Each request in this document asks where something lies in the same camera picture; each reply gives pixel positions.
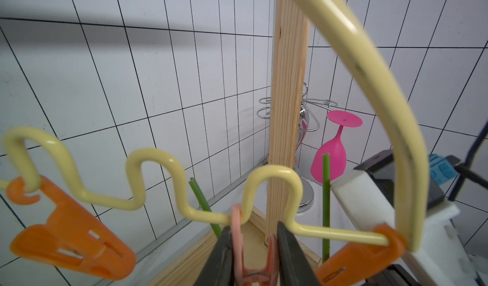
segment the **wooden plank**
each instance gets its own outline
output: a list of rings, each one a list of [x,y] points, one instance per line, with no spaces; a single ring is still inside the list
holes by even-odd
[[[262,233],[266,231],[266,215],[258,210],[256,207],[253,208],[251,217],[249,218],[249,222],[252,223],[256,228],[259,229]],[[298,245],[302,248],[305,257],[308,260],[308,263],[312,267],[313,270],[317,269],[317,267],[322,263],[320,256],[315,254],[312,250],[310,250],[307,246],[302,244],[299,240]]]
[[[178,285],[181,281],[187,279],[187,276],[190,272],[195,274],[198,269],[199,274],[216,242],[217,238],[215,237],[213,231],[205,234],[199,241],[193,244],[181,257],[176,259],[173,263],[171,263],[171,265],[161,271],[147,285]]]
[[[269,162],[272,164],[293,167],[309,30],[310,23],[296,3],[276,0],[269,135]],[[276,234],[288,191],[282,180],[269,180],[266,242],[269,234]]]

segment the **orange clothespin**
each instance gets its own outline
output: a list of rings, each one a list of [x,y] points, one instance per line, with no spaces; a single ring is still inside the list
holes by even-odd
[[[26,259],[109,280],[128,276],[136,265],[134,252],[73,198],[46,177],[41,178],[40,190],[56,209],[45,225],[33,225],[19,233],[10,250]],[[21,177],[12,180],[7,197],[16,204],[40,200],[39,195],[25,196],[23,186]]]
[[[232,245],[234,250],[234,278],[236,286],[251,286],[258,282],[260,286],[276,286],[280,259],[278,256],[278,242],[276,236],[269,237],[268,257],[266,267],[262,269],[247,269],[244,267],[243,235],[241,232],[241,206],[232,206]]]
[[[347,286],[374,276],[405,253],[401,236],[388,225],[373,232],[384,234],[389,246],[348,243],[315,271],[322,285]]]

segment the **white surface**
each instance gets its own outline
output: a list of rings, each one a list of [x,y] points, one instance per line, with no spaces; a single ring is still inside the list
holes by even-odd
[[[220,35],[195,33],[198,71],[204,103],[223,98],[222,49]]]
[[[119,4],[127,26],[168,28],[164,0],[119,0]]]
[[[186,31],[171,31],[170,34],[183,108],[200,104],[202,93],[195,51],[195,35],[193,32]]]
[[[183,115],[185,116],[191,159],[192,162],[197,163],[208,158],[204,111],[202,106],[197,105],[183,109]]]
[[[73,0],[82,23],[122,26],[117,0]]]

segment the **pink wine glass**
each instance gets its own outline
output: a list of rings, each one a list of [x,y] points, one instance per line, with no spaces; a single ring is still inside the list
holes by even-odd
[[[344,126],[359,127],[363,124],[363,120],[360,117],[341,110],[327,113],[327,118],[340,126],[336,136],[322,145],[315,154],[310,172],[319,183],[322,183],[322,155],[324,154],[330,154],[330,180],[332,181],[344,174],[346,155],[344,145],[341,142],[342,129]]]

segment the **blue object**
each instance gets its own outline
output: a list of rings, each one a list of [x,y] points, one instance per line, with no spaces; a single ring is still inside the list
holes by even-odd
[[[446,183],[449,179],[456,177],[457,172],[446,158],[431,154],[429,155],[430,177],[438,185]]]

